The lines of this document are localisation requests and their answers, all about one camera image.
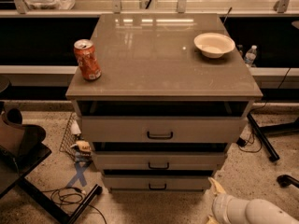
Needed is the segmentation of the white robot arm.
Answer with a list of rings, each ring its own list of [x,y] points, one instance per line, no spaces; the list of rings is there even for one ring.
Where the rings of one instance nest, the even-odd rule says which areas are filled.
[[[210,177],[215,195],[206,224],[299,224],[299,221],[264,199],[245,200],[228,194]]]

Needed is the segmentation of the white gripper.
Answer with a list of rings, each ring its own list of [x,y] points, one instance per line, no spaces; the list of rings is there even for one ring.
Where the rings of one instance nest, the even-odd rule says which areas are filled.
[[[233,199],[232,195],[225,194],[224,187],[213,177],[208,179],[212,186],[214,195],[217,195],[212,204],[212,213],[220,224],[233,224],[229,218],[229,202]]]

